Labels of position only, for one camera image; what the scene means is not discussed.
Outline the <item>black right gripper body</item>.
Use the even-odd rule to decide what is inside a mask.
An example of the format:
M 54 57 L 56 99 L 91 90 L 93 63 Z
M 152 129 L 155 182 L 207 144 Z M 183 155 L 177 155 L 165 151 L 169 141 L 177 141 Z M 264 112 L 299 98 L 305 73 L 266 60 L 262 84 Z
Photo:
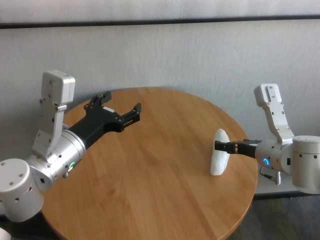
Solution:
M 256 157 L 256 148 L 261 143 L 261 140 L 244 139 L 236 143 L 236 153 L 250 158 Z

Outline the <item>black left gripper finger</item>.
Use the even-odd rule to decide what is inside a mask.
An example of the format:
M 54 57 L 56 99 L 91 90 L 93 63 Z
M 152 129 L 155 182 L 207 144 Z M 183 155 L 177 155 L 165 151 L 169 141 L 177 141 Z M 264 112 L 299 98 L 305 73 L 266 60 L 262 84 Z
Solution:
M 83 106 L 84 110 L 93 110 L 101 107 L 104 103 L 109 102 L 112 99 L 112 92 L 106 91 L 102 94 L 95 94 L 91 100 Z
M 120 131 L 122 132 L 126 127 L 140 121 L 140 113 L 142 112 L 142 104 L 138 102 L 131 111 L 120 116 Z

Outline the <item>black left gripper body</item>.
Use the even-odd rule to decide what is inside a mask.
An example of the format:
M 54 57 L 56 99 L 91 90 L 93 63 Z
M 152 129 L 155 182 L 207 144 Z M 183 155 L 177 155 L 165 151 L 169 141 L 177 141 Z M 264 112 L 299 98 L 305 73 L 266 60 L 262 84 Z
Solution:
M 69 128 L 83 142 L 85 149 L 89 149 L 104 134 L 108 132 L 120 133 L 124 130 L 121 116 L 106 107 L 91 109 L 86 115 Z

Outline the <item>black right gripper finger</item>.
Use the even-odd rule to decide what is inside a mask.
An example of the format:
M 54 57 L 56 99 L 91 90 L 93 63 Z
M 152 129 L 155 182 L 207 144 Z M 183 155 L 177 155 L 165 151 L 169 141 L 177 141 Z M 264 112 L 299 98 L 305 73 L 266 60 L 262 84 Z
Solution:
M 228 154 L 237 154 L 238 153 L 238 143 L 235 141 L 232 142 L 222 142 L 219 140 L 214 141 L 214 149 L 216 151 L 226 152 Z

